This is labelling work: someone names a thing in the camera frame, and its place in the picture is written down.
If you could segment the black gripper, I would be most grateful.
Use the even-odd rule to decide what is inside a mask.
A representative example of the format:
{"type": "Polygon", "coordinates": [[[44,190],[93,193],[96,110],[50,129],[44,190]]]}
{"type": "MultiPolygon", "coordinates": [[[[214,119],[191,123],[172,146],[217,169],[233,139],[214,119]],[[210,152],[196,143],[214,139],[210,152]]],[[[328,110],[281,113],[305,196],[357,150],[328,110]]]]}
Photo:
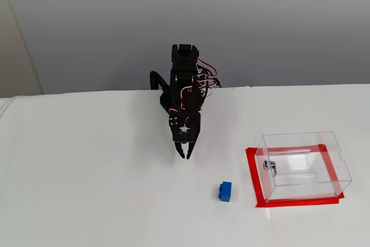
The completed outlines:
{"type": "Polygon", "coordinates": [[[195,142],[188,143],[187,156],[183,151],[182,145],[187,143],[186,138],[183,135],[182,127],[184,126],[183,116],[192,116],[194,114],[199,114],[199,110],[189,110],[189,109],[168,109],[169,114],[174,114],[169,116],[169,127],[172,133],[172,139],[175,144],[175,149],[181,158],[190,159],[191,154],[195,147],[195,142]]]}

